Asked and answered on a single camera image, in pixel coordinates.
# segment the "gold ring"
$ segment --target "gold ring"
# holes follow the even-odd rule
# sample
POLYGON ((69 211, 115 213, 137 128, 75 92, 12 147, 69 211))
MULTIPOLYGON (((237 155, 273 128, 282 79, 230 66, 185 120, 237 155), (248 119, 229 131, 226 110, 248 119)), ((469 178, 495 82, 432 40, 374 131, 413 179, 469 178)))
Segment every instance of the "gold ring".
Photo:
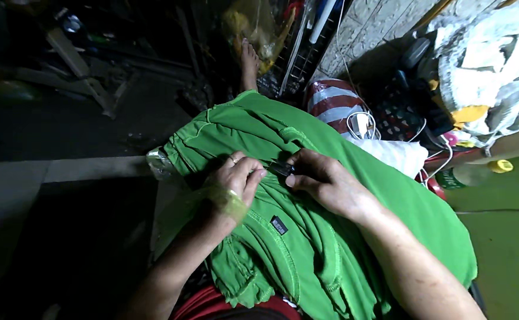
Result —
POLYGON ((238 163, 238 160, 234 158, 233 155, 229 155, 230 159, 232 159, 232 161, 234 162, 234 164, 237 164, 238 163))

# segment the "black scissors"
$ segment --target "black scissors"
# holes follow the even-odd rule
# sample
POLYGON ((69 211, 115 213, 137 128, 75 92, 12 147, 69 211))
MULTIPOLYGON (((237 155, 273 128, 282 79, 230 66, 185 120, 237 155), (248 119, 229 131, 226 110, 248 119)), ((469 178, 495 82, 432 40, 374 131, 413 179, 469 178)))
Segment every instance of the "black scissors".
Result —
POLYGON ((292 164, 277 159, 272 159, 268 169, 271 169, 284 177, 289 177, 295 173, 295 167, 292 164))

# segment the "green garment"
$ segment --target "green garment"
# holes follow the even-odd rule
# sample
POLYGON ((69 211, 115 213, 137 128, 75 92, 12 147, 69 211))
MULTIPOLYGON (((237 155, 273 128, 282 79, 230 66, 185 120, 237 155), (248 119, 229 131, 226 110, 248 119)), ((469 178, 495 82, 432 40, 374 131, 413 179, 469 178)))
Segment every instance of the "green garment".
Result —
MULTIPOLYGON (((268 164, 299 148, 331 156, 398 215, 448 269, 469 287, 477 262, 467 229, 434 193, 351 144, 310 114, 255 91, 200 113, 164 146, 192 188, 228 154, 243 150, 268 164)), ((376 258, 355 224, 306 193, 293 193, 273 173, 259 184, 243 223, 206 262, 216 287, 235 306, 267 301, 274 290, 319 319, 371 319, 394 302, 376 258), (288 229, 281 235, 274 216, 288 229)))

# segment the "yellow bottle cap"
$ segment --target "yellow bottle cap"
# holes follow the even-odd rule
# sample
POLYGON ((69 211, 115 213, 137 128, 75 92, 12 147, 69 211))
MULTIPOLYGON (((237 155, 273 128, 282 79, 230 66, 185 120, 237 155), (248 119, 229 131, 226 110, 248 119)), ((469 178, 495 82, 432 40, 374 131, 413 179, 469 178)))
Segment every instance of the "yellow bottle cap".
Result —
POLYGON ((514 168, 512 163, 508 162, 507 160, 491 161, 487 164, 487 167, 495 173, 509 172, 514 168))

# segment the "red clothing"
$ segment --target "red clothing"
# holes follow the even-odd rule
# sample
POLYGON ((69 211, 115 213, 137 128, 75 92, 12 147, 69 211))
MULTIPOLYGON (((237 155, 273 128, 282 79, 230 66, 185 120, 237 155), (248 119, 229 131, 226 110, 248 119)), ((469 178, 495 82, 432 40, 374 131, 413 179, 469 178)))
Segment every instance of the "red clothing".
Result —
MULTIPOLYGON (((262 302, 256 307, 275 310, 290 320, 300 320, 301 317, 296 309, 293 309, 282 298, 273 296, 267 302, 262 302)), ((177 310, 173 311, 170 320, 202 320, 211 315, 221 314, 223 311, 231 310, 232 306, 226 303, 224 296, 213 285, 203 287, 200 291, 190 297, 177 310)))

